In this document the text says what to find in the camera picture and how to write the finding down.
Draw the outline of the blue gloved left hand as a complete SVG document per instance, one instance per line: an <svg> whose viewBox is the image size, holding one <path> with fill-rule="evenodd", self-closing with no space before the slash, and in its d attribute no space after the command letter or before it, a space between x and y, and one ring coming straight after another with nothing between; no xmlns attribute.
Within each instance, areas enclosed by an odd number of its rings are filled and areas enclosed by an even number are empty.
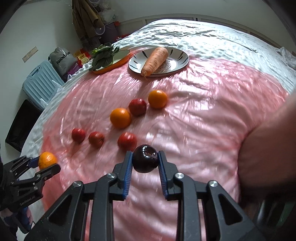
<svg viewBox="0 0 296 241"><path fill-rule="evenodd" d="M33 216L28 207L15 213L6 208L1 211L1 219L14 236L18 230L26 234L32 229Z"/></svg>

